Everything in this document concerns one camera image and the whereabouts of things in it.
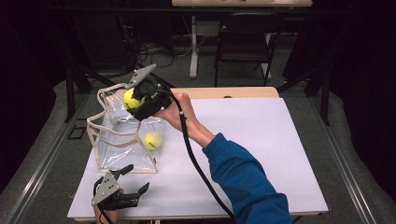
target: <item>white table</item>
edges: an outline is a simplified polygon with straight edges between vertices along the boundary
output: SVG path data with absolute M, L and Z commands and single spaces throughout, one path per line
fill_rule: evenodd
M 311 0 L 172 0 L 174 7 L 311 7 Z M 197 78 L 198 48 L 197 21 L 195 16 L 191 20 L 191 65 L 190 78 Z M 266 71 L 267 64 L 262 64 Z
M 191 96 L 197 96 L 202 91 L 204 98 L 207 98 L 205 89 L 191 90 L 194 90 Z M 240 94 L 239 90 L 254 92 L 274 88 L 210 88 L 209 92 L 235 96 Z M 224 133 L 226 138 L 246 147 L 261 162 L 276 190 L 287 195 L 292 215 L 327 212 L 327 204 L 285 102 L 274 94 L 271 96 L 273 97 L 247 95 L 247 98 L 193 99 L 192 103 L 197 117 L 209 130 Z M 140 198 L 139 205 L 122 209 L 120 218 L 158 220 L 227 217 L 193 167 L 182 134 L 168 125 L 163 140 L 158 174 L 128 174 L 119 178 L 120 186 L 126 193 L 137 192 L 144 184 L 150 183 L 148 191 Z M 193 142 L 191 146 L 205 175 L 211 179 L 207 158 L 201 148 Z M 68 217 L 78 221 L 94 219 L 92 188 L 101 175 L 103 173 L 98 172 L 92 153 Z M 213 182 L 212 185 L 231 208 L 230 201 L 221 188 Z

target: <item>wire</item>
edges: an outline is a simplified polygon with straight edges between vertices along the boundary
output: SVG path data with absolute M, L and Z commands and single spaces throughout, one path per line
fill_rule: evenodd
M 148 43 L 142 43 L 141 44 L 141 48 L 140 48 L 140 50 L 138 52 L 138 55 L 139 55 L 139 57 L 140 56 L 145 56 L 145 58 L 144 59 L 140 58 L 140 63 L 143 63 L 145 60 L 148 59 L 148 57 L 149 57 L 149 62 L 150 63 L 154 63 L 153 62 L 154 55 L 158 55 L 158 54 L 169 54 L 170 57 L 171 57 L 171 60 L 170 60 L 170 63 L 165 64 L 165 65 L 159 65 L 158 63 L 156 63 L 157 67 L 168 67 L 175 60 L 175 53 L 174 52 L 172 52 L 169 49 L 157 47 L 156 43 L 149 43 L 148 42 Z
M 216 201 L 219 203 L 219 205 L 224 209 L 224 211 L 230 216 L 230 218 L 235 221 L 233 212 L 230 211 L 230 209 L 224 204 L 224 202 L 221 201 L 221 198 L 219 195 L 216 193 L 216 191 L 213 189 L 212 185 L 210 184 L 209 180 L 205 176 L 204 172 L 202 171 L 201 167 L 198 164 L 198 161 L 195 159 L 194 153 L 192 152 L 191 148 L 191 143 L 190 143 L 190 138 L 189 134 L 187 131 L 187 124 L 186 124 L 186 117 L 184 116 L 183 109 L 181 108 L 180 102 L 176 98 L 176 96 L 170 92 L 170 91 L 163 91 L 163 90 L 153 90 L 153 91 L 144 91 L 141 93 L 141 95 L 147 94 L 147 93 L 152 93 L 152 92 L 162 92 L 167 94 L 168 96 L 172 97 L 172 99 L 175 101 L 177 104 L 177 108 L 179 110 L 179 115 L 180 115 L 180 122 L 181 122 L 181 130 L 183 132 L 183 138 L 184 142 L 186 144 L 187 152 L 189 153 L 190 159 L 192 161 L 192 164 L 194 165 L 195 169 L 197 170 L 198 174 L 201 176 L 201 178 L 204 180 L 206 186 L 209 188 L 210 192 L 212 195 L 215 197 Z
M 103 216 L 103 217 L 105 217 L 105 219 L 106 219 L 106 221 L 108 222 L 108 224 L 113 224 L 113 222 L 111 221 L 111 219 L 107 216 L 107 214 L 106 214 L 105 210 L 103 209 L 102 205 L 101 205 L 101 204 L 97 204 L 97 206 L 98 206 L 99 211 L 100 211 L 100 216 L 99 216 L 99 221 L 100 221 L 100 223 L 104 224 L 104 223 L 102 222 L 102 219 L 101 219 L 101 217 Z
M 295 218 L 295 219 L 293 220 L 293 223 L 296 223 L 301 217 L 302 217 L 302 216 L 297 216 L 297 218 Z

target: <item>black cable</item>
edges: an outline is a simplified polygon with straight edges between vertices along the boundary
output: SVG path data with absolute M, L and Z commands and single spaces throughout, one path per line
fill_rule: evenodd
M 105 223 L 102 222 L 102 216 L 103 216 L 103 213 L 100 213 L 99 221 L 100 221 L 101 224 L 105 224 Z
M 176 96 L 170 91 L 153 90 L 153 91 L 144 91 L 141 94 L 144 95 L 144 94 L 152 93 L 152 92 L 163 92 L 163 93 L 166 93 L 167 95 L 172 97 L 172 99 L 177 104 L 177 108 L 179 110 L 179 115 L 180 115 L 180 122 L 181 122 L 181 129 L 182 129 L 182 132 L 183 132 L 183 138 L 184 138 L 184 142 L 186 144 L 187 152 L 189 153 L 190 159 L 192 161 L 192 164 L 194 165 L 194 167 L 197 170 L 198 174 L 204 180 L 206 186 L 209 188 L 210 192 L 215 197 L 216 201 L 224 209 L 224 211 L 230 216 L 230 218 L 235 222 L 235 218 L 234 218 L 233 212 L 231 212 L 231 210 L 224 204 L 224 202 L 221 200 L 219 195 L 213 189 L 213 187 L 210 184 L 209 180 L 207 179 L 207 177 L 205 176 L 205 174 L 202 171 L 201 167 L 199 166 L 198 161 L 195 159 L 195 156 L 194 156 L 194 153 L 192 152 L 192 148 L 191 148 L 191 144 L 190 144 L 189 134 L 188 134 L 188 131 L 187 131 L 187 124 L 186 124 L 186 119 L 187 118 L 184 116 L 183 109 L 181 108 L 180 102 L 178 101 Z
M 298 220 L 300 220 L 301 217 L 302 217 L 302 216 L 297 216 L 297 218 L 295 218 L 295 219 L 293 220 L 293 223 L 296 223 Z
M 93 185 L 93 197 L 96 195 L 97 188 L 100 183 L 102 183 L 103 177 L 100 177 Z
M 157 65 L 157 67 L 168 67 L 168 66 L 172 65 L 172 63 L 175 61 L 175 54 L 174 54 L 173 52 L 169 51 L 169 50 L 159 51 L 159 52 L 156 52 L 156 53 L 152 53 L 152 54 L 151 54 L 151 57 L 150 57 L 150 59 L 149 59 L 150 63 L 154 63 L 154 60 L 153 60 L 154 55 L 159 55 L 160 52 L 162 53 L 162 55 L 166 55 L 165 53 L 169 53 L 169 55 L 170 55 L 170 57 L 171 57 L 171 62 L 168 63 L 168 64 L 165 64 L 165 65 Z
M 108 224 L 113 224 L 113 222 L 111 221 L 111 219 L 107 216 L 107 214 L 106 214 L 105 210 L 103 209 L 102 205 L 97 204 L 97 206 L 98 206 L 99 211 L 100 211 L 100 213 L 101 213 L 100 215 L 105 217 L 105 219 L 107 220 Z

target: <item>blue sleeve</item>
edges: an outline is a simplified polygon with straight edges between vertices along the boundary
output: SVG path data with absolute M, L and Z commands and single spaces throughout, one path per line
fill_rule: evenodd
M 237 223 L 291 223 L 288 199 L 277 193 L 260 163 L 219 133 L 204 148 L 213 181 L 229 197 Z

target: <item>person's arm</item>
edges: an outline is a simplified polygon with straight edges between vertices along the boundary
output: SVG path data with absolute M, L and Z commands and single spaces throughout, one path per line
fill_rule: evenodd
M 291 223 L 288 200 L 277 193 L 260 163 L 219 133 L 204 153 L 213 181 L 229 197 L 237 223 Z
M 176 93 L 186 117 L 189 138 L 209 159 L 212 179 L 229 197 L 238 223 L 291 223 L 286 195 L 277 193 L 260 163 L 243 147 L 215 136 L 196 118 L 187 93 Z M 181 131 L 175 103 L 155 114 Z

